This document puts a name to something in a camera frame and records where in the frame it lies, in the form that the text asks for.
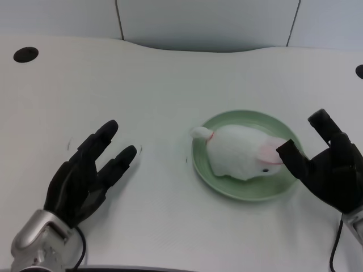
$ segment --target white wall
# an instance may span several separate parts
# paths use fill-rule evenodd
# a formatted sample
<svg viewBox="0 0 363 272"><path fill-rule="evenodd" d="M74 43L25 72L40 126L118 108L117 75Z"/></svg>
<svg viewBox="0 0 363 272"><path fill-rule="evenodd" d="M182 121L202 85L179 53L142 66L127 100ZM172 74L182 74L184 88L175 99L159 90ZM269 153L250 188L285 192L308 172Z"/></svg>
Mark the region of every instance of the white wall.
<svg viewBox="0 0 363 272"><path fill-rule="evenodd" d="M298 0L119 0L125 40L230 52L285 46Z"/></svg>
<svg viewBox="0 0 363 272"><path fill-rule="evenodd" d="M298 0L118 0L125 39L229 52L285 46ZM363 50L363 0L301 0L289 46ZM115 0L0 0L0 34L120 39Z"/></svg>
<svg viewBox="0 0 363 272"><path fill-rule="evenodd" d="M289 45L363 50L363 0L302 0Z"/></svg>
<svg viewBox="0 0 363 272"><path fill-rule="evenodd" d="M121 37L114 0L0 0L0 33Z"/></svg>

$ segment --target rabbit tail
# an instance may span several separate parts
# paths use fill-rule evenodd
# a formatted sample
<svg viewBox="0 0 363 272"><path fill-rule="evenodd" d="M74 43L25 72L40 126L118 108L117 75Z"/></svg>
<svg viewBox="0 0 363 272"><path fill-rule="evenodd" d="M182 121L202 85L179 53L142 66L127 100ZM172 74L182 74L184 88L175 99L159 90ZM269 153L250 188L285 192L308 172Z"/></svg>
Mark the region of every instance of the rabbit tail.
<svg viewBox="0 0 363 272"><path fill-rule="evenodd" d="M202 138L202 139L206 139L206 140L210 140L214 134L213 131L211 131L210 129L207 129L206 127L194 127L191 132L190 132L191 136L193 138Z"/></svg>

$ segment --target green plate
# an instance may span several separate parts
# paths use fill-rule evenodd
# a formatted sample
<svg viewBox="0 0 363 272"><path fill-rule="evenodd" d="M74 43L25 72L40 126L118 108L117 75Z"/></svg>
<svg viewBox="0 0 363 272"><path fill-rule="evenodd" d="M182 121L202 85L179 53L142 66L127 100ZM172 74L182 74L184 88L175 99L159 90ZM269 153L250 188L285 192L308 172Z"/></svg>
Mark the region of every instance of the green plate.
<svg viewBox="0 0 363 272"><path fill-rule="evenodd" d="M295 134L279 120L260 112L235 110L221 113L208 120L202 126L216 130L225 125L243 125L264 131L265 133L282 139L294 140L302 151L301 144ZM248 181L241 181L230 176L217 177L213 174L206 153L205 140L194 139L192 143L193 163L201 178L214 190L231 198L245 201L263 201L279 196L294 184L296 178L285 166L273 176L254 177Z"/></svg>

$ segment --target white table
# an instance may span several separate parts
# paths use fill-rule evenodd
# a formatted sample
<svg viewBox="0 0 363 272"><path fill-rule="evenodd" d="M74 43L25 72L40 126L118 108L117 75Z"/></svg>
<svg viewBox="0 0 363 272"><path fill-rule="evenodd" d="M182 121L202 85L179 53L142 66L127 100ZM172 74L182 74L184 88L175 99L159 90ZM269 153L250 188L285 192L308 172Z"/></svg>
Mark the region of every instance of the white table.
<svg viewBox="0 0 363 272"><path fill-rule="evenodd" d="M215 193L193 170L188 130L224 111L261 111L290 126L312 157L326 147L307 118L325 108L363 151L363 80L355 74L363 52L191 53L41 36L0 41L0 268L10 267L11 241L43 206L58 167L115 119L119 132L98 166L129 144L142 152L81 224L88 265L328 271L339 213L302 185L262 203ZM16 63L13 54L25 46L39 56ZM79 243L76 235L71 243ZM73 265L77 256L66 259ZM344 227L336 271L361 271L362 260Z"/></svg>

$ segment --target white stuffed rabbit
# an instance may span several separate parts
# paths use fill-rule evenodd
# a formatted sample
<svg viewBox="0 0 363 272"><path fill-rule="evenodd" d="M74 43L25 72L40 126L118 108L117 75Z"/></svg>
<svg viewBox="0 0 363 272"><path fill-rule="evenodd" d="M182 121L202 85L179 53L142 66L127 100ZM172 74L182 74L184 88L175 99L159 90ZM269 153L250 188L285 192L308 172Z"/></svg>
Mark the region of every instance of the white stuffed rabbit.
<svg viewBox="0 0 363 272"><path fill-rule="evenodd" d="M251 127L226 125L215 132L205 127L191 130L193 138L206 139L206 151L213 173L239 180L270 176L281 169L276 148L286 140Z"/></svg>

